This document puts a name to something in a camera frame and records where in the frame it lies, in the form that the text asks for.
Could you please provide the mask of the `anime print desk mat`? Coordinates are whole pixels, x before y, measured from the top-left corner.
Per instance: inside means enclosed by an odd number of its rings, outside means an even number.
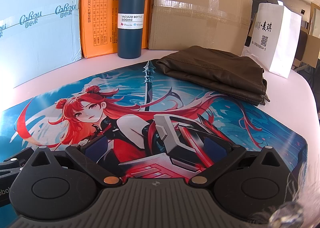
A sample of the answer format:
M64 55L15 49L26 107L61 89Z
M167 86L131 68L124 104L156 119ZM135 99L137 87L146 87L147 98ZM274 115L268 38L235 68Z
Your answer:
M203 137L247 152L209 187ZM99 185L65 148L122 180ZM228 95L170 78L147 61L62 86L1 114L1 162L34 153L12 183L2 227L301 227L303 137Z

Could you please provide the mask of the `folded dark brown garment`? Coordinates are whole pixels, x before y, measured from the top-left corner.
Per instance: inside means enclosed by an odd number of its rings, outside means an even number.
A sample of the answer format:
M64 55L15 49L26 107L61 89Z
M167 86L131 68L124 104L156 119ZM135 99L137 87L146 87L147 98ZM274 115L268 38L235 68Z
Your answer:
M255 106L270 102L264 69L247 56L191 46L157 60L157 69Z

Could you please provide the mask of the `orange cardboard box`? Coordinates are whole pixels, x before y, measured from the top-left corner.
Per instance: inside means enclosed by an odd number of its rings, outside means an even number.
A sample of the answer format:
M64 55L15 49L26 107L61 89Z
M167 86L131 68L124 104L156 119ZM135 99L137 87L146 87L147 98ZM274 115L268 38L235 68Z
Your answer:
M148 46L150 0L145 0L142 48ZM117 52L118 0L80 0L80 36L86 59Z

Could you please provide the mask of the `light blue Corou carton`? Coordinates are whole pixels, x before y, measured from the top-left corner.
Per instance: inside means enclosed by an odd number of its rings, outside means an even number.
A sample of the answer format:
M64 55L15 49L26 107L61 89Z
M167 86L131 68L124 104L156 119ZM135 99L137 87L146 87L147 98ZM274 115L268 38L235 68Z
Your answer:
M1 83L14 88L81 57L79 0L1 0Z

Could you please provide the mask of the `white paper shopping bag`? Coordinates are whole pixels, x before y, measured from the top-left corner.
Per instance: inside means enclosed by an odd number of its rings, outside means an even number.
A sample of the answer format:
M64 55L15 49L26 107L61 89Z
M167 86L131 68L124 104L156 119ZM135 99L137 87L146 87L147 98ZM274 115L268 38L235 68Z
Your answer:
M260 3L249 46L242 50L268 72L288 78L298 46L302 17L285 6Z

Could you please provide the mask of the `dark blue vacuum bottle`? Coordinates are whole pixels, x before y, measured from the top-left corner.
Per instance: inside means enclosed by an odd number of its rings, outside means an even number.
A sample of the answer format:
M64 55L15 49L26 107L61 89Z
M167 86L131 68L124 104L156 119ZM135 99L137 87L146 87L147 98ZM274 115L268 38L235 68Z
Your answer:
M122 59L141 56L145 0L119 0L117 53Z

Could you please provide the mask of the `brown cardboard box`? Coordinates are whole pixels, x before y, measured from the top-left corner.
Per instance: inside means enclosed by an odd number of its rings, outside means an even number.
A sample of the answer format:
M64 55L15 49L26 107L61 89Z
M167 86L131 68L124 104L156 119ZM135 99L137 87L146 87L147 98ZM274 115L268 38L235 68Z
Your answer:
M253 0L150 0L148 49L191 46L241 55Z

